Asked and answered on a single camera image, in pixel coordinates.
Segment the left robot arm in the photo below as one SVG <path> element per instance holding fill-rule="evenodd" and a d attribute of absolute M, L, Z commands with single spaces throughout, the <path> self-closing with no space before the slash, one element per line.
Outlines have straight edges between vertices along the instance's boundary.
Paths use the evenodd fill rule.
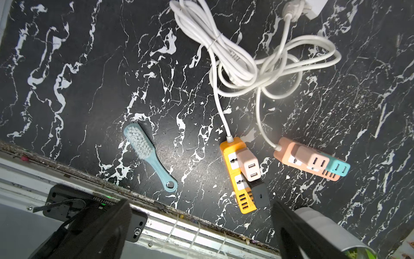
<path fill-rule="evenodd" d="M 112 208 L 117 201 L 110 197 L 102 199 L 97 196 L 85 196 L 85 197 L 71 197 L 71 196 L 59 196 L 49 197 L 46 201 L 46 205 L 51 205 L 51 208 L 47 208 L 44 215 L 62 222 L 65 222 L 83 209 L 89 207 L 96 207 L 107 211 Z M 318 232 L 329 243 L 342 251 L 350 259 L 376 259 L 377 254 L 360 241 L 357 237 L 349 233 L 347 230 L 336 224 L 331 219 L 325 217 L 321 213 L 313 210 L 309 207 L 297 209 L 295 213 L 302 218 L 307 224 L 309 224 L 316 232 Z M 196 237 L 196 232 L 199 229 L 199 222 L 194 219 L 189 219 L 189 223 L 185 223 L 185 217 L 179 214 L 174 220 L 167 220 L 166 216 L 161 214 L 155 214 L 151 216 L 151 222 L 155 222 L 156 226 L 167 226 L 166 233 L 173 236 L 178 236 L 178 227 L 182 229 L 186 228 L 188 231 L 192 231 L 192 234 L 188 234 L 186 237 Z"/>

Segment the pink power strip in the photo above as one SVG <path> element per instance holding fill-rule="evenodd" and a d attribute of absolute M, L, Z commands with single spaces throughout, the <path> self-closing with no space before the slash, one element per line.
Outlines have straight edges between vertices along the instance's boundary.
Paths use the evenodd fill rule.
<path fill-rule="evenodd" d="M 273 155 L 284 165 L 332 181 L 341 178 L 328 170 L 329 162 L 333 161 L 328 155 L 285 137 L 279 140 L 278 145 L 281 150 L 275 150 Z"/>

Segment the teal charger plug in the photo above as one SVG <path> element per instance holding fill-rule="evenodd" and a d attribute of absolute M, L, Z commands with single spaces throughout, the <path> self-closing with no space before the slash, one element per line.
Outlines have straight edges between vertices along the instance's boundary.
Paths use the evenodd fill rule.
<path fill-rule="evenodd" d="M 321 154 L 326 156 L 329 159 L 329 163 L 327 167 L 325 168 L 323 175 L 329 176 L 329 177 L 333 177 L 335 175 L 338 175 L 340 177 L 345 177 L 348 174 L 350 170 L 350 164 L 340 159 L 337 159 L 331 155 L 328 155 L 326 153 L 321 152 Z"/>

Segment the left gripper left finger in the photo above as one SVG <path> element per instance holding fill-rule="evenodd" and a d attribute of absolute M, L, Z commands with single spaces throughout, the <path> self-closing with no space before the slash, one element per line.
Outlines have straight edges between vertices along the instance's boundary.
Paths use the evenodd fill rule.
<path fill-rule="evenodd" d="M 122 199 L 106 211 L 88 207 L 58 228 L 59 243 L 50 259 L 119 259 L 132 210 Z"/>

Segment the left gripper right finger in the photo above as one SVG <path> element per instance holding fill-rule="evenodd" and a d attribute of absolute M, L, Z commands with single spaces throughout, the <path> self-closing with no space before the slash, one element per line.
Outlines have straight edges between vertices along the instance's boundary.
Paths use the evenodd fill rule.
<path fill-rule="evenodd" d="M 277 200 L 271 208 L 271 219 L 277 244 L 283 259 L 341 259 L 339 251 L 283 202 Z"/>

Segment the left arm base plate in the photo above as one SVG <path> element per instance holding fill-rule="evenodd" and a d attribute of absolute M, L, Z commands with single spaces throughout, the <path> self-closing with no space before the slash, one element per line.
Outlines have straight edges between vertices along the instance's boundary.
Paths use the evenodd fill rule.
<path fill-rule="evenodd" d="M 51 188 L 46 199 L 46 205 L 49 206 L 56 203 L 59 205 L 44 209 L 43 215 L 65 222 L 85 208 L 95 207 L 99 212 L 106 212 L 117 201 L 110 196 L 99 197 L 63 184 L 57 184 Z M 137 242 L 147 221 L 148 215 L 146 213 L 133 210 L 126 240 L 132 243 Z"/>

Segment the orange power strip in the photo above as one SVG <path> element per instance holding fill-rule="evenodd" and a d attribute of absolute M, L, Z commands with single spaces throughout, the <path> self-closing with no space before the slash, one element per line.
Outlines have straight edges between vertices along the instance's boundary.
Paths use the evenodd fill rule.
<path fill-rule="evenodd" d="M 242 214 L 248 214 L 257 210 L 254 204 L 253 194 L 244 178 L 238 164 L 236 152 L 246 148 L 245 142 L 234 137 L 233 142 L 224 141 L 220 144 L 220 150 L 225 162 L 227 172 L 232 183 L 235 199 Z"/>

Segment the black charger plug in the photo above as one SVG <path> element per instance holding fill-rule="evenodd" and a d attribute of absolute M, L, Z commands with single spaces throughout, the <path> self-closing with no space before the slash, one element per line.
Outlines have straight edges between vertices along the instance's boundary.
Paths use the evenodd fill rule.
<path fill-rule="evenodd" d="M 248 182 L 253 196 L 253 202 L 257 208 L 270 206 L 267 185 L 262 179 Z"/>

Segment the pink charger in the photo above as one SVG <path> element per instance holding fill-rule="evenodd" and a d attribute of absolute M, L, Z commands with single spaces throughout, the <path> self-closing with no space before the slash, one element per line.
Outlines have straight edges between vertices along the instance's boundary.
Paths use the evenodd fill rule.
<path fill-rule="evenodd" d="M 329 159 L 326 156 L 315 149 L 302 145 L 295 148 L 293 156 L 307 168 L 316 172 L 325 170 L 329 163 Z"/>
<path fill-rule="evenodd" d="M 248 182 L 260 179 L 261 171 L 258 159 L 248 148 L 238 150 L 236 157 L 239 168 Z"/>

